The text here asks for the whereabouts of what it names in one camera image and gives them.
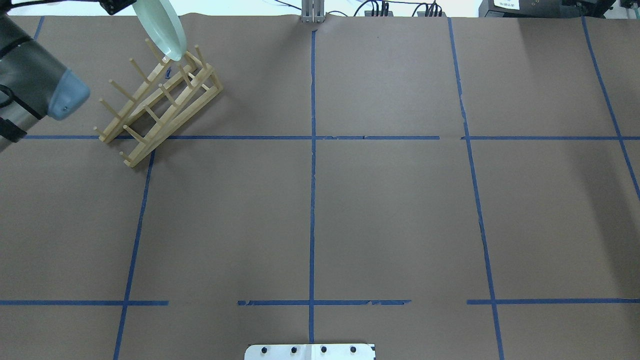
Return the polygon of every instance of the black box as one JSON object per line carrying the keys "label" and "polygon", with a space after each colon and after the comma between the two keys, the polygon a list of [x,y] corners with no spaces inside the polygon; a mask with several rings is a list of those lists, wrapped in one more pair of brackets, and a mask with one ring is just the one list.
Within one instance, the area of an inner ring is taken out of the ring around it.
{"label": "black box", "polygon": [[496,6],[494,0],[483,0],[478,8],[478,17],[580,17],[575,6],[562,6],[560,0],[517,0],[520,9],[507,9]]}

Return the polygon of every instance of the metal plate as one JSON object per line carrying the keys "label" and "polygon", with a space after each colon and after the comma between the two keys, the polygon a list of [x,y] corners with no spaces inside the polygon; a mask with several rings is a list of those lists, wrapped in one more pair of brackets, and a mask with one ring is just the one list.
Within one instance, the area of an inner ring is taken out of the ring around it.
{"label": "metal plate", "polygon": [[244,360],[374,360],[375,348],[372,344],[252,345]]}

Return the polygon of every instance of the white label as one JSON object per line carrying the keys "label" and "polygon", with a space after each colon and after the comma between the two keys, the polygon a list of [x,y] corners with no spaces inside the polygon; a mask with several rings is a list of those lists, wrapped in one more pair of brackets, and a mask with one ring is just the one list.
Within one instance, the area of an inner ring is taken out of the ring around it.
{"label": "white label", "polygon": [[519,10],[520,0],[493,0],[493,4],[500,8]]}

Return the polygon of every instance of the light green plate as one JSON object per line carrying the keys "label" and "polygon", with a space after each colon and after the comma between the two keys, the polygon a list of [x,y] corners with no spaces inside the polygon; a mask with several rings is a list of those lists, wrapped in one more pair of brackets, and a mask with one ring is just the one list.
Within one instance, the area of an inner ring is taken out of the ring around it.
{"label": "light green plate", "polygon": [[138,0],[133,10],[156,46],[170,59],[182,59],[187,52],[187,36],[169,0]]}

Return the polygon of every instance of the blue tape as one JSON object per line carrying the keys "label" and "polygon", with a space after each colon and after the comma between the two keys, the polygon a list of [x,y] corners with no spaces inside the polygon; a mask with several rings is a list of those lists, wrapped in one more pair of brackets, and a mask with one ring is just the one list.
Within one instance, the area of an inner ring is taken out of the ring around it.
{"label": "blue tape", "polygon": [[[121,300],[0,300],[0,306],[123,306]],[[169,306],[168,301],[129,301],[129,306]]]}
{"label": "blue tape", "polygon": [[602,80],[600,67],[598,66],[596,55],[593,52],[593,46],[591,46],[591,37],[589,36],[589,30],[587,29],[587,20],[584,16],[582,17],[582,28],[584,30],[584,37],[587,40],[587,46],[589,47],[589,54],[591,55],[591,61],[593,61],[593,68],[596,70],[596,75],[598,76],[598,82],[600,83],[600,88],[602,89],[602,94],[604,95],[604,99],[607,102],[607,108],[609,109],[609,115],[611,116],[611,121],[613,121],[613,127],[616,129],[616,135],[618,135],[618,140],[620,141],[620,149],[622,150],[622,154],[625,157],[625,162],[627,163],[629,175],[631,176],[631,180],[634,183],[634,188],[636,189],[636,195],[638,199],[640,199],[640,187],[638,187],[636,174],[634,173],[634,168],[631,166],[631,161],[629,160],[629,155],[627,154],[627,147],[625,146],[625,141],[622,137],[622,133],[620,132],[620,127],[618,126],[618,120],[616,120],[616,114],[613,112],[613,106],[611,106],[611,100],[609,99],[609,94],[607,93],[607,87],[604,85],[604,80]]}
{"label": "blue tape", "polygon": [[311,136],[171,135],[171,140],[311,140]]}
{"label": "blue tape", "polygon": [[[480,226],[480,236],[482,237],[483,249],[484,249],[484,265],[486,268],[486,278],[489,284],[489,294],[492,300],[495,300],[495,291],[493,289],[493,275],[491,273],[491,261],[489,259],[489,247],[486,241],[486,233],[484,231],[484,220],[482,215],[482,206],[480,203],[480,193],[478,191],[476,166],[474,165],[474,156],[471,149],[471,140],[469,133],[469,126],[467,122],[467,112],[465,111],[465,105],[462,101],[462,82],[460,81],[460,68],[458,66],[458,55],[456,53],[456,41],[453,36],[453,24],[451,18],[447,18],[449,22],[449,37],[451,38],[451,52],[453,54],[453,65],[456,71],[456,82],[458,85],[458,97],[460,98],[460,111],[462,113],[463,124],[465,128],[465,138],[467,143],[467,154],[469,157],[469,167],[471,168],[471,180],[474,185],[474,194],[476,197],[476,210],[478,214],[478,224]],[[498,307],[492,304],[493,311],[493,327],[495,328],[495,339],[498,345],[498,356],[500,360],[504,360],[504,350],[502,347],[502,334],[500,331],[500,320],[498,316]]]}
{"label": "blue tape", "polygon": [[[97,135],[26,135],[28,140],[97,140]],[[120,135],[119,140],[132,140]],[[313,140],[313,136],[297,135],[171,135],[169,140]],[[439,136],[316,136],[315,140],[440,140]]]}
{"label": "blue tape", "polygon": [[439,136],[318,136],[318,140],[439,140]]}
{"label": "blue tape", "polygon": [[463,136],[460,140],[618,140],[617,136]]}
{"label": "blue tape", "polygon": [[124,304],[122,306],[122,313],[120,314],[120,325],[118,326],[118,336],[116,337],[116,347],[113,352],[113,360],[118,360],[120,355],[120,345],[122,344],[122,334],[124,332],[124,324],[127,318],[127,303],[131,296],[131,284],[133,283],[133,273],[136,269],[136,260],[138,258],[138,247],[140,246],[140,235],[142,234],[142,220],[145,216],[145,210],[147,208],[147,197],[149,193],[149,182],[151,181],[151,171],[154,167],[154,160],[156,158],[156,151],[151,152],[151,158],[149,159],[149,169],[147,170],[147,180],[145,181],[145,191],[142,195],[142,205],[140,206],[140,215],[138,216],[138,228],[136,230],[136,239],[133,243],[133,252],[131,254],[131,264],[129,265],[129,276],[127,278],[127,287],[124,293]]}
{"label": "blue tape", "polygon": [[44,24],[44,16],[40,17],[40,22],[38,22],[38,28],[36,29],[36,33],[33,35],[33,40],[38,40],[40,36],[40,32],[42,30],[42,25]]}
{"label": "blue tape", "polygon": [[238,306],[308,306],[309,300],[249,300],[239,301]]}
{"label": "blue tape", "polygon": [[404,306],[411,300],[316,300],[318,306]]}
{"label": "blue tape", "polygon": [[[404,306],[411,300],[314,300],[314,306]],[[238,301],[238,306],[308,306],[309,300],[249,300]]]}
{"label": "blue tape", "polygon": [[[97,135],[26,135],[27,140],[98,140]],[[120,135],[116,139],[131,140],[131,135]]]}
{"label": "blue tape", "polygon": [[473,299],[467,305],[530,305],[530,304],[640,304],[640,299],[576,298],[576,299]]}
{"label": "blue tape", "polygon": [[315,341],[316,296],[316,31],[311,32],[311,207],[309,235],[309,343]]}

